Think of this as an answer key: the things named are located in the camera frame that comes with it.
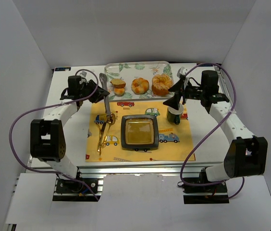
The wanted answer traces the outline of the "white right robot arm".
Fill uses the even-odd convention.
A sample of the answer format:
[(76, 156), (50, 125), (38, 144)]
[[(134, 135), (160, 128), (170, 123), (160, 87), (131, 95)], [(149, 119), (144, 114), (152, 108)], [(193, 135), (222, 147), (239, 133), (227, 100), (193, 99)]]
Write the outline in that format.
[(254, 135), (234, 112), (234, 104), (219, 92), (218, 73), (205, 70), (199, 86), (189, 82), (186, 68), (179, 69), (179, 80), (169, 88), (174, 96), (164, 102), (175, 115), (187, 99), (199, 100), (218, 123), (229, 142), (229, 150), (220, 164), (204, 168), (198, 182), (191, 186), (211, 186), (226, 180), (262, 175), (265, 172), (268, 142), (264, 137)]

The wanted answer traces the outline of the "yellow car pattern placemat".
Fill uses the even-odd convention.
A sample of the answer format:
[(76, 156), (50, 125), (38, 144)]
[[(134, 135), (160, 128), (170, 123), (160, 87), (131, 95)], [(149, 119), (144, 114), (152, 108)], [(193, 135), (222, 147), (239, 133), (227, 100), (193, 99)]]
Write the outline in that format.
[[(114, 125), (106, 126), (100, 151), (98, 141), (100, 130), (106, 119), (105, 109), (102, 103), (91, 107), (86, 147), (88, 162), (184, 161), (194, 148), (185, 106), (178, 125), (168, 121), (167, 106), (160, 101), (112, 102), (110, 107), (116, 121)], [(121, 127), (122, 117), (133, 115), (156, 117), (159, 142), (157, 148), (126, 149), (122, 147), (121, 132), (125, 132), (128, 143), (136, 146), (153, 143), (152, 121), (128, 119), (126, 126)]]

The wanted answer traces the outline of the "dark green mug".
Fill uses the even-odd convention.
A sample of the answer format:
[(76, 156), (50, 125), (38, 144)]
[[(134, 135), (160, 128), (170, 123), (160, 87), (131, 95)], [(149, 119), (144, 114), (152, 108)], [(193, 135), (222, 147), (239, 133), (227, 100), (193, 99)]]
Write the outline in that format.
[(180, 124), (180, 120), (181, 120), (181, 116), (184, 112), (184, 107), (182, 105), (179, 105), (179, 109), (176, 110), (172, 107), (169, 107), (167, 108), (167, 120), (170, 122), (170, 123), (174, 123), (176, 125), (179, 125)]

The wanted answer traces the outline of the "gold spoon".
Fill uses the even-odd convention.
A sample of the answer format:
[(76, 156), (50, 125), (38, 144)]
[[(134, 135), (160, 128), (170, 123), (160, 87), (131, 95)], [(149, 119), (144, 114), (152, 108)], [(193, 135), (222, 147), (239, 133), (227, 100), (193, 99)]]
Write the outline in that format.
[(116, 122), (116, 115), (112, 113), (111, 115), (106, 116), (106, 120), (100, 130), (99, 144), (103, 148), (106, 144), (107, 136), (112, 125)]

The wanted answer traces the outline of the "sliced brown bread loaf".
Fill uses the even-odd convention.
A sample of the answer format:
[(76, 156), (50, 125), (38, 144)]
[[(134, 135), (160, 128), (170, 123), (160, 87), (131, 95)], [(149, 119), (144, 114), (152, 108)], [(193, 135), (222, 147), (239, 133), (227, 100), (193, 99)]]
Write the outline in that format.
[(114, 78), (110, 81), (114, 88), (121, 89), (126, 86), (126, 82), (119, 78)]

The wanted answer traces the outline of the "floral white serving tray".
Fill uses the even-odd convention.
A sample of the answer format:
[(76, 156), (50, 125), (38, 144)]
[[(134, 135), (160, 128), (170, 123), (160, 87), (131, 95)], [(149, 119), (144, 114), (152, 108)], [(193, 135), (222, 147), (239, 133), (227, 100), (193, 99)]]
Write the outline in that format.
[(173, 96), (172, 92), (161, 96), (152, 90), (154, 77), (168, 77), (174, 82), (171, 66), (166, 61), (107, 64), (104, 73), (112, 102), (168, 99)]

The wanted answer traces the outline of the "aluminium table frame rail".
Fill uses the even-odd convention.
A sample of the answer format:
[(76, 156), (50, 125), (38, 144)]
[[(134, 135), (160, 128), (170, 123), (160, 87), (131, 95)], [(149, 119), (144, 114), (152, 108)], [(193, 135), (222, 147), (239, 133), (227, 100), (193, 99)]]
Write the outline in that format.
[[(30, 163), (32, 168), (37, 170), (51, 170), (50, 166), (37, 159)], [(187, 162), (184, 167), (184, 176), (196, 177), (204, 167), (210, 167), (221, 162)], [(106, 175), (143, 175), (143, 174), (161, 174), (164, 176), (180, 175), (183, 162), (175, 161), (145, 161), (145, 162), (84, 162), (80, 164), (79, 169), (82, 178), (99, 178)]]

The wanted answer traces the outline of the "small round bread roll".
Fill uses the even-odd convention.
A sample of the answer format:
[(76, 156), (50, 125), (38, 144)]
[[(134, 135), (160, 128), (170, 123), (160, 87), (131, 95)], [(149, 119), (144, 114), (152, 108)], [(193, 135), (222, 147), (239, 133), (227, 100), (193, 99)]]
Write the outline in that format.
[(125, 93), (125, 89), (124, 88), (114, 88), (114, 94), (116, 96), (123, 96)]

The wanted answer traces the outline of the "square black amber plate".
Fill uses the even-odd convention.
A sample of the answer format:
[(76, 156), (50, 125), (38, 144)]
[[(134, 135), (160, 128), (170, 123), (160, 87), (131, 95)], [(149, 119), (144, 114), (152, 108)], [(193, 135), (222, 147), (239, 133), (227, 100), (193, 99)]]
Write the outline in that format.
[(158, 121), (154, 115), (124, 115), (121, 120), (123, 149), (144, 151), (159, 146)]

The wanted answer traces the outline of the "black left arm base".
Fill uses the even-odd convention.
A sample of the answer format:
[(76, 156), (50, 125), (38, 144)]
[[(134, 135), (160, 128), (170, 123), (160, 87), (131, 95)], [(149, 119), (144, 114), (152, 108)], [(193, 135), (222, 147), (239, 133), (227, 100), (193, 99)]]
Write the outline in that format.
[(102, 188), (98, 178), (78, 176), (78, 180), (85, 182), (87, 186), (72, 180), (57, 178), (52, 200), (54, 202), (96, 202), (95, 196), (98, 199), (101, 197)]

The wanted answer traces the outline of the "silver metal tongs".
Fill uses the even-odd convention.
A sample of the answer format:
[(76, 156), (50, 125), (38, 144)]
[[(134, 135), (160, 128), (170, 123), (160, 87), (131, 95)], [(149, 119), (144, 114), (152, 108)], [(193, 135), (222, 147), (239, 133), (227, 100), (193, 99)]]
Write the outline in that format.
[[(104, 73), (99, 74), (102, 88), (107, 91), (107, 76)], [(104, 97), (105, 112), (108, 116), (111, 115), (109, 96)]]

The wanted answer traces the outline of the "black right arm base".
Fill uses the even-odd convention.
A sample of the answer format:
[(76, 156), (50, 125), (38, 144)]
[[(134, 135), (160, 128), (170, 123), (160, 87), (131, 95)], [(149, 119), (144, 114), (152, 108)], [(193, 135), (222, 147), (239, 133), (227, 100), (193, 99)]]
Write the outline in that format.
[(210, 185), (206, 168), (202, 168), (197, 177), (183, 177), (184, 171), (181, 169), (181, 181), (177, 183), (177, 186), (183, 189), (184, 204), (207, 205), (229, 203), (230, 199), (226, 183)]

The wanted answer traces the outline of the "twisted orange bread bun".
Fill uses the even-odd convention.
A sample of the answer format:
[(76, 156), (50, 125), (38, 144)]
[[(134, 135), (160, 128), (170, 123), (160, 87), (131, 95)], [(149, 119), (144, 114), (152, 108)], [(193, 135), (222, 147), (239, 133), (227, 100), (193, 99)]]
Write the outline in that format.
[(149, 90), (149, 82), (144, 78), (136, 78), (132, 81), (131, 89), (135, 94), (144, 94)]

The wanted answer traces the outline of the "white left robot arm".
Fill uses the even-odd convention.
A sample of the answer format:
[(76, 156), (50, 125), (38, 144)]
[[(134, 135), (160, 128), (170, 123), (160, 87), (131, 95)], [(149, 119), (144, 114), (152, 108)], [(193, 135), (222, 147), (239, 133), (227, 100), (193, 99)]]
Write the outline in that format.
[(110, 93), (93, 80), (74, 75), (68, 77), (68, 87), (60, 97), (61, 104), (42, 119), (34, 119), (30, 125), (30, 153), (33, 158), (47, 163), (59, 174), (75, 179), (78, 167), (66, 155), (63, 127), (77, 113), (84, 100), (98, 103)]

